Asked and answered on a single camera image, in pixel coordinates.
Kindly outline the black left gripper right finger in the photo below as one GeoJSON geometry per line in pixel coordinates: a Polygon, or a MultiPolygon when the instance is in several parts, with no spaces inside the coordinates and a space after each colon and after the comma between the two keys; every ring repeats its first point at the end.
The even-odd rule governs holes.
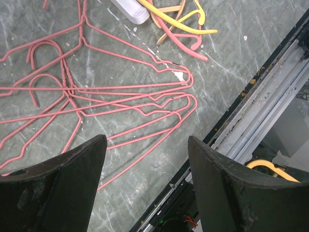
{"type": "Polygon", "coordinates": [[[203,231],[308,231],[308,183],[250,169],[194,136],[188,155],[203,231]]]}

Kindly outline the yellow plastic hanger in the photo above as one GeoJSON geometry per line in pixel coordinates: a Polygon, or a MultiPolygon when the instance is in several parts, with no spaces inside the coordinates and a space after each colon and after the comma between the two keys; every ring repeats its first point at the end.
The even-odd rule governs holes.
{"type": "Polygon", "coordinates": [[[151,3],[149,3],[147,0],[139,0],[139,3],[141,3],[144,7],[146,7],[148,10],[150,10],[152,13],[154,13],[156,16],[159,18],[165,20],[166,22],[172,24],[173,26],[184,30],[186,32],[189,32],[191,34],[196,34],[196,35],[204,35],[204,34],[214,34],[218,33],[218,30],[216,29],[209,29],[209,30],[197,30],[188,27],[187,25],[182,24],[180,21],[177,21],[165,13],[159,11],[156,7],[154,7],[151,3]]]}

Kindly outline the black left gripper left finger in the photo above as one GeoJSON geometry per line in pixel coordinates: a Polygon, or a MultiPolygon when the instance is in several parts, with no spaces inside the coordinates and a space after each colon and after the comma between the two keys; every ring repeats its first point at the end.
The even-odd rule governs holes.
{"type": "Polygon", "coordinates": [[[85,232],[107,150],[99,134],[78,147],[0,178],[3,232],[85,232]]]}

